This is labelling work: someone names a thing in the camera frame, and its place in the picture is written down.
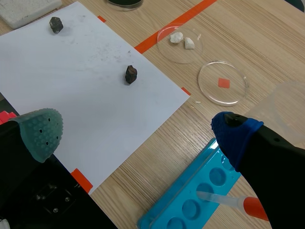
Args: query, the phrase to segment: plastic pipette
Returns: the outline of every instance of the plastic pipette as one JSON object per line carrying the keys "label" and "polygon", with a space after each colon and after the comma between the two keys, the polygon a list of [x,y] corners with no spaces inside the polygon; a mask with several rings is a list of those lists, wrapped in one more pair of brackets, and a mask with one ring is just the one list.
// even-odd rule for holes
{"label": "plastic pipette", "polygon": [[207,200],[210,202],[238,208],[244,214],[269,221],[265,213],[265,210],[258,198],[255,197],[234,198],[234,197],[227,197],[227,196],[222,196],[209,192],[201,192],[201,191],[197,191],[197,196],[202,200]]}

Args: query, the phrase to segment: blue rubber grip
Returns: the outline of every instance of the blue rubber grip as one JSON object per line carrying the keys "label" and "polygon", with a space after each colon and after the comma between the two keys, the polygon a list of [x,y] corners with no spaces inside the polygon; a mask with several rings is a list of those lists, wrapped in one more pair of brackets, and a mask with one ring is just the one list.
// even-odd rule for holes
{"label": "blue rubber grip", "polygon": [[212,119],[212,130],[216,136],[217,143],[223,153],[229,159],[230,164],[239,172],[239,165],[247,149],[252,135],[264,125],[263,122],[248,118],[237,127],[229,126],[224,118],[225,114],[232,112],[220,112]]}

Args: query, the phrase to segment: wooden table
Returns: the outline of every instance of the wooden table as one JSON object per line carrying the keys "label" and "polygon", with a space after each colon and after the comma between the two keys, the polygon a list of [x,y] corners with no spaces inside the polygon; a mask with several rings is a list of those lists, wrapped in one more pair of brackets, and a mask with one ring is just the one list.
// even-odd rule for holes
{"label": "wooden table", "polygon": [[[201,0],[144,0],[137,10],[110,9],[103,0],[80,0],[129,44],[136,46]],[[63,0],[64,6],[73,0]],[[153,46],[144,56],[191,98],[134,152],[91,197],[120,229],[135,228],[137,220],[167,190],[213,137],[211,118],[220,111],[244,114],[277,84],[305,82],[305,14],[278,0],[218,0],[188,21],[204,37],[202,58],[192,64],[165,59]],[[11,29],[0,21],[0,34]],[[234,107],[211,103],[201,93],[197,77],[202,65],[224,60],[250,81],[248,97]],[[255,195],[240,178],[229,195]],[[205,229],[271,228],[220,206]]]}

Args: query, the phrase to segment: glass petri dish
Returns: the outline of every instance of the glass petri dish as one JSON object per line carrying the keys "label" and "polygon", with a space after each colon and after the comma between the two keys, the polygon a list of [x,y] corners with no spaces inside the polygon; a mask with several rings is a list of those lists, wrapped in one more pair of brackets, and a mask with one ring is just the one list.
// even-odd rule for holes
{"label": "glass petri dish", "polygon": [[234,106],[247,96],[249,82],[232,64],[213,61],[199,72],[198,84],[202,93],[213,103]]}
{"label": "glass petri dish", "polygon": [[115,10],[131,11],[142,6],[143,0],[107,0],[107,5]]}
{"label": "glass petri dish", "polygon": [[[183,40],[179,44],[170,42],[170,36],[176,32],[183,33]],[[185,49],[185,38],[189,37],[195,44],[195,49]],[[199,60],[203,53],[202,35],[195,29],[180,23],[173,23],[162,28],[158,33],[159,51],[167,59],[176,63],[192,63]]]}

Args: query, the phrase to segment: small white debris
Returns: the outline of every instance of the small white debris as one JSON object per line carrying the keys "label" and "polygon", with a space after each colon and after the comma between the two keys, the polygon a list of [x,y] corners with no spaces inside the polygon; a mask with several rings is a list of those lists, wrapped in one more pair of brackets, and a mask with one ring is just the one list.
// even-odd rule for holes
{"label": "small white debris", "polygon": [[192,39],[189,37],[186,37],[185,38],[185,49],[194,49],[194,48],[195,48],[195,44],[192,41]]}
{"label": "small white debris", "polygon": [[183,40],[183,33],[175,32],[171,35],[171,43],[178,44]]}

